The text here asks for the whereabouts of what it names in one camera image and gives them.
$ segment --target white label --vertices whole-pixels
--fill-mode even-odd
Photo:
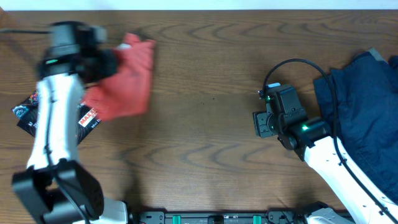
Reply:
[[[79,120],[79,124],[86,127],[88,123],[97,115],[97,111],[92,108],[87,114]]]

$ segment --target white background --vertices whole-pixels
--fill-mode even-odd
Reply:
[[[398,0],[0,0],[4,10],[398,9]]]

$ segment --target wooden tabletop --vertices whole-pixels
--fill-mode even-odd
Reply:
[[[88,11],[10,12],[21,29],[65,20],[104,26],[108,43],[140,30],[157,41],[150,110],[101,123],[79,145],[81,163],[108,197],[176,210],[299,208],[318,200],[344,206],[326,182],[276,138],[254,132],[265,110],[257,90],[289,58],[343,68],[375,47],[397,53],[397,11]],[[0,35],[0,223],[32,223],[13,194],[34,138],[10,108],[35,89],[34,65],[46,35]],[[312,81],[320,74],[292,63],[270,82],[291,83],[309,116],[319,116]]]

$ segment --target red towel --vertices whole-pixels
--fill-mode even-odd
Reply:
[[[126,34],[114,51],[120,61],[118,72],[90,87],[84,101],[104,121],[144,114],[148,110],[154,40],[141,41],[137,35]]]

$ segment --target dark blue fabric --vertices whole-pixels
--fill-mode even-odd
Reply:
[[[369,52],[332,70],[338,97],[339,137],[355,163],[398,203],[398,57],[377,61]],[[331,126],[333,108],[325,79],[314,81],[321,113]]]

